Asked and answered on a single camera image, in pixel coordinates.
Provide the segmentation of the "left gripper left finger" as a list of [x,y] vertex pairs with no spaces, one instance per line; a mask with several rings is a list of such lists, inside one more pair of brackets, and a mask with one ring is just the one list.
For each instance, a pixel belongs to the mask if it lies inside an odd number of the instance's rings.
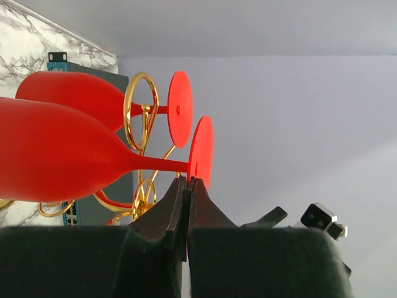
[[130,225],[1,230],[2,297],[180,297],[183,177]]

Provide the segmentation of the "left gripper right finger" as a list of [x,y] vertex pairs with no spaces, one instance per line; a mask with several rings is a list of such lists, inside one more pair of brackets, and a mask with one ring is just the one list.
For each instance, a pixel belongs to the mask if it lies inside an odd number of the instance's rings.
[[317,228],[241,228],[192,185],[187,246],[192,297],[352,297],[350,268]]

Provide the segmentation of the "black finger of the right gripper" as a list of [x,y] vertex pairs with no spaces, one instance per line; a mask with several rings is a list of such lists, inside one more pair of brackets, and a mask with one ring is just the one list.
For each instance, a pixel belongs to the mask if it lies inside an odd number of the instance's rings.
[[287,212],[280,206],[273,208],[259,220],[246,223],[241,228],[273,228],[288,216]]

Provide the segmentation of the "red wine glass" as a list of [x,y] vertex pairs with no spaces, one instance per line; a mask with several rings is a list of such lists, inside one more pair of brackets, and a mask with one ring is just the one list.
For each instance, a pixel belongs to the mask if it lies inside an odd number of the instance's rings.
[[[83,111],[105,124],[113,132],[122,128],[124,93],[102,78],[91,74],[65,71],[38,71],[26,77],[16,98],[62,104]],[[166,114],[173,144],[182,148],[192,130],[194,106],[192,88],[184,71],[174,73],[167,105],[158,107]]]
[[212,120],[196,127],[189,160],[141,156],[97,119],[70,107],[1,99],[1,197],[28,202],[80,199],[134,170],[183,172],[210,184]]

